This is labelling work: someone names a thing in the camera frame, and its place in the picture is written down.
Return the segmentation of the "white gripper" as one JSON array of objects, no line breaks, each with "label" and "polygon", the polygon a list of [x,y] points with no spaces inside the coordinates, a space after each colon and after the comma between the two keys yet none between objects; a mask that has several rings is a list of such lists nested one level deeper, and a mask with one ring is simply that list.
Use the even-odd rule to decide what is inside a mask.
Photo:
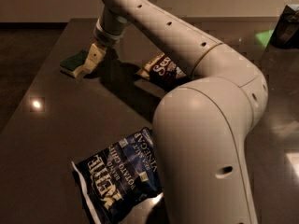
[{"label": "white gripper", "polygon": [[91,44],[87,58],[83,64],[82,71],[86,75],[91,74],[98,64],[104,60],[107,48],[113,48],[122,39],[122,35],[112,35],[109,32],[106,32],[102,27],[100,20],[97,20],[95,24],[93,36],[98,44]]}]

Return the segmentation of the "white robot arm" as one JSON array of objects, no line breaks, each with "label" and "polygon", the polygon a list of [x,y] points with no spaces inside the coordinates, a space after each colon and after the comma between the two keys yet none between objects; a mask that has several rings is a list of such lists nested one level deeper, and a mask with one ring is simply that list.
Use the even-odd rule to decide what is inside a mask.
[{"label": "white robot arm", "polygon": [[150,0],[102,1],[99,44],[113,46],[132,23],[190,78],[164,96],[152,121],[170,223],[258,224],[244,144],[267,105],[263,73]]}]

